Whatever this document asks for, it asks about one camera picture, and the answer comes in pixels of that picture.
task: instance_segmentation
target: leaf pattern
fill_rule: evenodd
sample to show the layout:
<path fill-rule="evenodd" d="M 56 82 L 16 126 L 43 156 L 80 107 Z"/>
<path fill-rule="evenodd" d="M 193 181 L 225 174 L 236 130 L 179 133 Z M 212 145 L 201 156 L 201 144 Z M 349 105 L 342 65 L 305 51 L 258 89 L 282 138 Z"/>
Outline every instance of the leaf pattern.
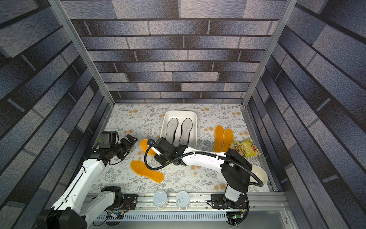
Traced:
<path fill-rule="evenodd" d="M 214 128 L 222 125 L 230 128 L 235 141 L 249 138 L 244 118 L 238 104 L 124 104 L 116 105 L 105 130 L 118 131 L 120 138 L 130 134 L 139 140 L 160 137 L 164 114 L 169 110 L 193 111 L 197 114 L 197 149 L 212 151 L 215 137 Z M 105 186 L 120 186 L 122 192 L 147 192 L 157 190 L 166 192 L 223 192 L 226 181 L 220 172 L 200 166 L 168 165 L 159 170 L 164 174 L 164 181 L 156 183 L 147 177 L 135 174 L 130 163 L 132 160 L 143 161 L 143 154 L 139 143 L 136 143 L 130 154 L 121 163 L 107 167 L 93 183 L 90 193 L 99 193 Z M 247 158 L 258 165 L 256 156 Z M 118 162 L 113 158 L 111 163 Z M 152 156 L 148 156 L 150 166 L 160 164 Z M 268 186 L 249 186 L 249 192 L 269 192 Z"/>

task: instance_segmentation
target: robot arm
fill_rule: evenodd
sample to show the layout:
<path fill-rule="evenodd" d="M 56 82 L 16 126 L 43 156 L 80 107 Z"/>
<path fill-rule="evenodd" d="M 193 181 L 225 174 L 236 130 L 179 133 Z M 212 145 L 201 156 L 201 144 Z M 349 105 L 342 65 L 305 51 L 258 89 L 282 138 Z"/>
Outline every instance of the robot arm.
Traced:
<path fill-rule="evenodd" d="M 162 164 L 158 168 L 152 168 L 145 160 L 146 166 L 151 170 L 158 170 L 168 165 L 168 163 L 173 163 L 186 166 L 198 165 L 221 172 L 228 183 L 225 191 L 226 205 L 228 207 L 235 207 L 238 204 L 239 196 L 241 193 L 248 191 L 250 184 L 263 186 L 263 182 L 251 172 L 252 165 L 234 149 L 229 149 L 227 152 L 214 153 L 193 149 L 186 145 L 175 147 L 163 137 L 156 142 L 149 139 L 147 143 L 150 146 L 149 148 L 156 152 L 154 156 L 156 161 Z M 249 182 L 251 176 L 258 183 Z"/>
<path fill-rule="evenodd" d="M 82 207 L 93 182 L 103 171 L 110 159 L 121 161 L 129 154 L 138 140 L 130 135 L 118 143 L 118 133 L 104 131 L 99 149 L 87 152 L 85 161 L 63 195 L 53 204 L 51 210 L 42 210 L 37 217 L 38 229 L 88 228 L 94 219 L 107 208 L 118 209 L 123 204 L 120 187 L 105 187 L 87 206 Z"/>

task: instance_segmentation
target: ventilated metal panel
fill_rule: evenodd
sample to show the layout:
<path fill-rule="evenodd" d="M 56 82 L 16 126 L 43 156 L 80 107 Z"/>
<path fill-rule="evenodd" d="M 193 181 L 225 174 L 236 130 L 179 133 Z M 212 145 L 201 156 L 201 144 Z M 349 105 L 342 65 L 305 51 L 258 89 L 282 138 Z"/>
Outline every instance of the ventilated metal panel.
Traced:
<path fill-rule="evenodd" d="M 106 212 L 101 213 L 95 220 L 95 223 L 105 221 Z M 128 212 L 123 219 L 109 218 L 108 221 L 223 221 L 226 220 L 226 212 Z"/>

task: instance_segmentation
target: black cable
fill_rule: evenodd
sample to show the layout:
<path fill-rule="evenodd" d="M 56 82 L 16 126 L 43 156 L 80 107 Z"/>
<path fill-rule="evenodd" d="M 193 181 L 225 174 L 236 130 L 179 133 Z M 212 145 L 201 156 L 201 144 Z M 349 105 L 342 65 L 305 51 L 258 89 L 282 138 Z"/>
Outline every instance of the black cable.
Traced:
<path fill-rule="evenodd" d="M 66 198 L 68 198 L 69 197 L 69 195 L 70 195 L 70 193 L 72 192 L 72 190 L 74 189 L 74 187 L 75 187 L 75 185 L 78 183 L 78 181 L 80 180 L 80 178 L 81 178 L 81 176 L 83 175 L 83 173 L 80 175 L 80 177 L 78 178 L 78 180 L 76 181 L 76 183 L 74 184 L 74 186 L 71 188 L 71 190 L 70 190 L 70 192 L 69 192 L 69 194 L 65 197 L 65 199 Z M 41 225 L 44 221 L 46 221 L 49 217 L 51 217 L 60 207 L 61 207 L 61 205 L 63 204 L 64 202 L 62 202 L 56 209 L 55 209 L 55 211 L 51 214 L 51 215 L 49 215 L 46 219 L 44 219 L 39 225 Z"/>
<path fill-rule="evenodd" d="M 223 157 L 223 156 L 218 156 L 216 154 L 212 154 L 212 153 L 207 153 L 207 152 L 201 152 L 201 151 L 197 151 L 197 152 L 189 152 L 189 153 L 186 153 L 186 154 L 183 154 L 171 161 L 168 161 L 167 163 L 159 166 L 159 167 L 156 167 L 156 168 L 153 168 L 151 167 L 150 165 L 148 165 L 147 163 L 147 153 L 149 152 L 149 150 L 153 147 L 153 145 L 150 145 L 148 147 L 148 149 L 146 150 L 145 152 L 145 155 L 144 155 L 144 162 L 145 162 L 145 165 L 148 169 L 150 170 L 159 170 L 159 169 L 162 169 L 164 167 L 166 167 L 167 165 L 175 162 L 176 160 L 179 160 L 185 156 L 189 156 L 189 155 L 192 155 L 192 154 L 198 154 L 198 155 L 206 155 L 206 156 L 210 156 L 210 157 L 213 157 L 213 158 L 217 158 L 217 159 L 220 159 L 220 160 L 224 160 L 228 163 L 232 163 L 238 167 L 240 167 L 241 169 L 243 169 L 244 171 L 246 171 L 247 173 L 249 173 L 258 183 L 255 183 L 255 182 L 249 182 L 249 185 L 255 185 L 255 186 L 259 186 L 259 187 L 262 187 L 263 186 L 263 182 L 261 181 L 261 179 L 259 179 L 254 173 L 252 173 L 252 171 L 249 171 L 247 168 L 245 168 L 242 164 L 240 164 L 239 162 L 233 160 L 233 159 L 230 159 L 230 158 L 226 158 L 226 157 Z"/>
<path fill-rule="evenodd" d="M 239 222 L 236 222 L 236 219 L 229 219 L 228 221 L 226 221 L 231 226 L 237 226 L 238 224 L 240 224 L 241 222 L 243 222 L 244 219 L 248 215 L 248 212 L 249 212 L 249 200 L 248 200 L 248 196 L 247 196 L 246 193 L 244 193 L 244 197 L 245 197 L 245 200 L 246 200 L 246 202 L 245 202 L 245 205 L 246 205 L 245 209 L 246 209 L 246 211 L 244 213 L 244 216 L 243 216 L 243 218 L 240 219 Z"/>
<path fill-rule="evenodd" d="M 208 204 L 209 206 L 211 206 L 213 209 L 217 209 L 217 210 L 220 210 L 220 211 L 223 211 L 223 210 L 227 209 L 227 207 L 226 207 L 226 206 L 225 206 L 225 208 L 224 208 L 224 209 L 216 208 L 216 207 L 213 205 L 213 203 L 214 203 L 214 201 L 212 201 L 212 200 L 207 200 L 207 201 L 206 201 L 206 204 Z"/>
<path fill-rule="evenodd" d="M 104 223 L 107 221 L 107 217 L 109 217 L 109 216 L 108 216 L 108 212 L 107 212 L 106 210 L 104 210 L 104 211 L 107 213 L 107 215 L 105 216 L 105 220 L 104 220 L 104 222 L 103 222 L 103 223 L 101 223 L 101 224 L 99 224 L 99 225 L 95 225 L 95 224 L 94 224 L 94 221 L 93 221 L 93 225 L 94 225 L 94 226 L 100 226 L 100 225 L 104 224 Z"/>
<path fill-rule="evenodd" d="M 109 165 L 116 165 L 116 164 L 118 164 L 118 163 L 120 163 L 120 162 L 122 162 L 123 160 L 120 160 L 119 162 L 117 162 L 117 163 L 114 163 L 114 164 L 111 164 L 111 161 L 109 160 L 109 162 L 108 162 L 108 164 Z"/>
<path fill-rule="evenodd" d="M 49 216 L 47 216 L 47 218 L 45 218 L 39 225 L 41 225 L 43 222 L 45 222 L 49 217 L 55 216 L 56 211 L 61 207 L 62 204 L 63 204 L 63 202 L 56 208 L 56 210 L 54 212 L 52 212 L 52 214 L 50 214 Z"/>

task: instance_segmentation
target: aluminum frame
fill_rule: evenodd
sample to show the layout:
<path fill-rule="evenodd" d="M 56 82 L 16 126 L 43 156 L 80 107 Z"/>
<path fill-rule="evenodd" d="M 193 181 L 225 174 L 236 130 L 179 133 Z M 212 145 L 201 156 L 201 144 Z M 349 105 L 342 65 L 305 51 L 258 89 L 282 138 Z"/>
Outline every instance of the aluminum frame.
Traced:
<path fill-rule="evenodd" d="M 292 211 L 280 211 L 285 228 L 299 229 Z"/>
<path fill-rule="evenodd" d="M 93 148 L 97 147 L 98 145 L 98 141 L 99 141 L 99 137 L 100 137 L 100 134 L 104 131 L 105 127 L 107 126 L 107 123 L 108 123 L 108 120 L 109 118 L 111 117 L 112 115 L 112 111 L 113 111 L 113 107 L 110 108 L 107 116 L 105 117 L 105 121 L 104 121 L 104 124 L 103 124 L 103 127 L 100 129 L 99 133 L 98 133 L 98 138 L 95 139 L 94 143 L 93 143 Z"/>
<path fill-rule="evenodd" d="M 155 212 L 155 211 L 167 211 L 176 212 L 181 211 L 177 208 L 175 203 L 175 196 L 177 193 L 167 193 L 168 194 L 168 205 L 164 209 L 157 209 L 153 204 L 154 193 L 125 193 L 125 194 L 135 194 L 138 195 L 136 209 L 131 211 L 141 211 L 141 212 Z M 207 200 L 211 199 L 211 194 L 222 194 L 224 192 L 190 192 L 190 205 L 189 211 L 219 211 L 212 209 L 207 203 Z M 98 196 L 99 193 L 89 193 L 83 203 L 88 204 L 93 197 Z M 251 211 L 288 211 L 290 206 L 283 192 L 247 192 L 250 210 Z"/>
<path fill-rule="evenodd" d="M 247 128 L 248 128 L 248 132 L 249 132 L 249 136 L 252 138 L 252 140 L 254 141 L 256 147 L 258 148 L 258 150 L 260 152 L 263 152 L 262 151 L 262 148 L 261 148 L 261 145 L 259 145 L 259 141 L 258 141 L 258 137 L 257 135 L 255 134 L 255 131 L 254 131 L 254 127 L 253 127 L 253 124 L 250 120 L 250 117 L 249 117 L 249 113 L 248 113 L 248 110 L 246 107 L 242 107 L 242 114 L 243 114 L 243 117 L 244 117 L 244 121 L 245 123 L 247 124 Z M 267 164 L 267 161 L 266 159 L 264 158 L 264 155 L 261 154 L 258 156 L 258 159 L 259 159 L 259 163 L 261 164 L 261 167 L 262 169 L 264 169 L 264 171 L 266 171 L 268 177 L 269 177 L 269 181 L 272 185 L 272 188 L 274 191 L 277 191 L 278 188 L 274 182 L 274 179 L 273 179 L 273 176 L 272 176 L 272 173 L 270 172 L 269 170 L 269 167 L 268 167 L 268 164 Z"/>
<path fill-rule="evenodd" d="M 233 102 L 174 102 L 174 103 L 169 103 L 169 102 L 164 102 L 164 103 L 116 103 L 116 104 L 239 104 L 241 105 L 241 102 L 237 102 L 237 103 L 233 103 Z"/>
<path fill-rule="evenodd" d="M 259 78 L 262 77 L 263 73 L 264 73 L 264 67 L 266 66 L 269 57 L 271 56 L 278 39 L 280 38 L 283 29 L 285 28 L 285 25 L 296 5 L 298 0 L 287 0 L 285 8 L 281 14 L 280 19 L 278 20 L 277 23 L 277 27 L 273 33 L 273 35 L 271 36 L 271 39 L 269 40 L 269 44 L 268 47 L 266 48 L 266 51 L 264 51 L 264 55 L 261 59 L 261 61 L 259 62 L 259 65 L 257 67 L 257 70 L 255 71 L 253 80 L 250 82 L 249 88 L 247 90 L 247 92 L 245 93 L 245 97 L 243 100 L 243 106 L 246 106 L 249 102 L 250 97 L 252 96 L 254 89 L 259 81 Z"/>
<path fill-rule="evenodd" d="M 71 41 L 73 42 L 76 50 L 79 52 L 81 58 L 85 62 L 86 66 L 88 67 L 91 75 L 97 82 L 100 91 L 107 99 L 108 103 L 111 107 L 114 107 L 114 100 L 110 94 L 110 92 L 107 89 L 107 86 L 105 85 L 102 77 L 99 74 L 99 71 L 97 70 L 95 64 L 92 61 L 92 58 L 89 56 L 88 51 L 86 50 L 83 42 L 81 41 L 79 34 L 76 32 L 75 27 L 73 26 L 70 18 L 68 17 L 64 7 L 62 6 L 60 0 L 48 0 L 49 4 L 51 5 L 51 8 L 55 12 L 56 16 L 60 20 L 62 26 L 66 30 L 67 34 L 69 35 Z"/>

